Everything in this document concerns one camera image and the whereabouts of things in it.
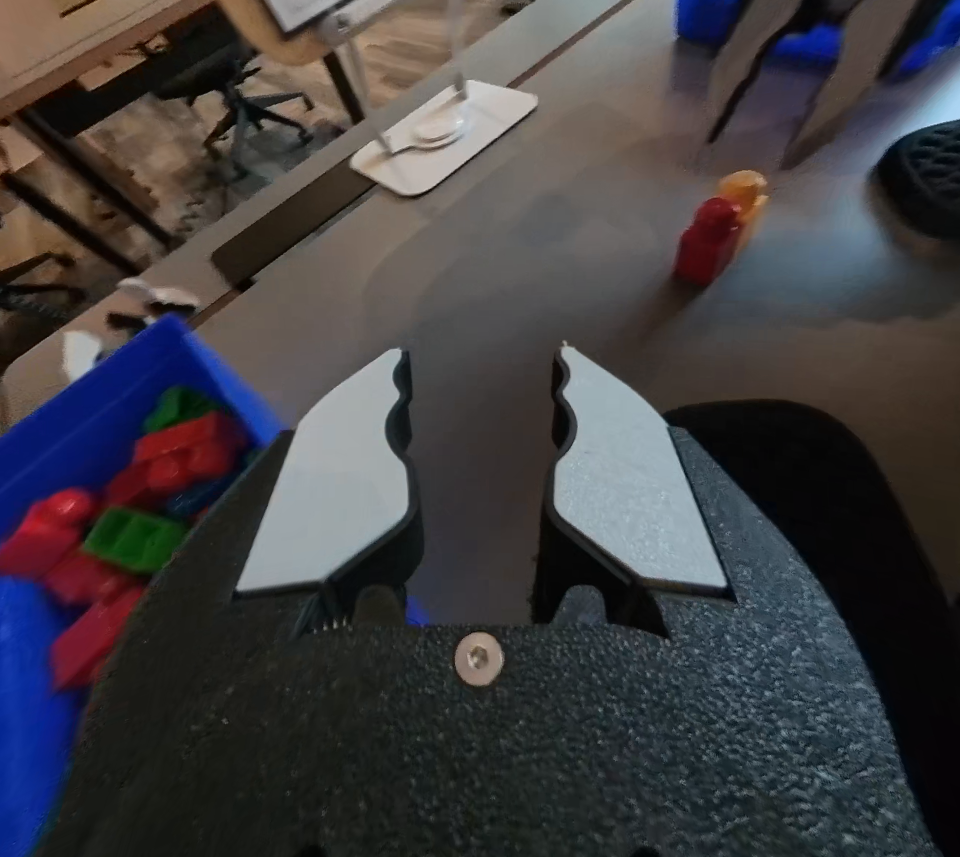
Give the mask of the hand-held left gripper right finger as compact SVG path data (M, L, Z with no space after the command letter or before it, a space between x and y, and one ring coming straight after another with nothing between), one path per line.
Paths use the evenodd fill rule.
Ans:
M541 505L534 600L595 587L733 600L671 427L642 395L570 344L555 353L555 455Z

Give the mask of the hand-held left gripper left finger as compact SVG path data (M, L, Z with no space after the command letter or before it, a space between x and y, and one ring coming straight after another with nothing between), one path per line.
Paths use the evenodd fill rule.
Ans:
M391 348L299 420L236 583L241 597L327 588L404 587L425 552L408 454L410 355Z

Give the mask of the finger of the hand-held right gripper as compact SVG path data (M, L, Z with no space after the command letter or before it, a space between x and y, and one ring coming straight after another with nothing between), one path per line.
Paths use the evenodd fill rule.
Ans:
M922 0L860 0L843 25L838 60L788 142L788 169L832 141L870 91Z
M762 62L786 35L809 23L812 0L747 0L716 54L705 99L705 143L714 144L762 69Z

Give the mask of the orange mega block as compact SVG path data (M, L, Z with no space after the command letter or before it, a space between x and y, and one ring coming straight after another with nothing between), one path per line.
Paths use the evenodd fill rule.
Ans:
M741 244L745 244L759 229L770 200L767 190L766 177L752 169L732 172L718 182L718 196L739 207Z

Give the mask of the pile of mixed mega blocks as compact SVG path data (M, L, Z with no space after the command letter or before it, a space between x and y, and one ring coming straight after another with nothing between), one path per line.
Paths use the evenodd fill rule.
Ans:
M254 453L234 411L175 384L104 487L71 486L30 505L2 541L1 571L40 585L76 617L49 648L55 692L95 682L149 580Z

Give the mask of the red mega block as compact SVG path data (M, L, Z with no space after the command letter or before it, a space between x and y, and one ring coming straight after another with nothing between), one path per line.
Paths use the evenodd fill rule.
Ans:
M738 247L741 210L739 203L723 196L700 204L678 241L675 280L703 289L723 274Z

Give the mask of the blue plastic bin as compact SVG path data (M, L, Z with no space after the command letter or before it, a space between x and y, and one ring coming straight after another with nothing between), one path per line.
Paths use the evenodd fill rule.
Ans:
M100 488L133 454L141 425L177 385L212 397L239 419L254 446L282 422L266 401L173 315L151 324L1 441L2 539L31 504L70 487ZM30 580L2 577L1 854L30 855L60 791L81 701L55 693L49 648L69 614Z

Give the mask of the black perforated rubber pad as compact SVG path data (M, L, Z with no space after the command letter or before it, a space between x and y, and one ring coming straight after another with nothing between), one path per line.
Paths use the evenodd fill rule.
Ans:
M907 133L887 148L875 179L906 227L937 241L959 242L959 120Z
M864 659L934 843L959 854L959 643L951 608L882 469L821 409L786 400L665 414L802 556Z

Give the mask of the black office chair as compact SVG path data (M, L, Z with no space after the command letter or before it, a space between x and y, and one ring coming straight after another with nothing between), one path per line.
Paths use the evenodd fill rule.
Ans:
M214 163L222 165L224 157L217 145L231 133L228 166L234 179L243 179L250 174L244 161L250 129L264 131L264 123L269 122L294 131L302 147L313 140L313 133L305 125L275 110L276 106L295 101L301 102L307 111L313 110L314 102L306 93L246 95L243 92L243 84L259 72L256 57L256 52L245 43L219 47L152 92L160 101L180 101L188 107L193 107L201 96L212 93L220 96L222 118L204 138L202 147Z

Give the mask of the wooden table frame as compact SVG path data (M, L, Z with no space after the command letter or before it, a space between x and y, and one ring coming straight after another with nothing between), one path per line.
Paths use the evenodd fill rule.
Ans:
M213 1L93 0L60 16L50 0L2 0L2 119Z

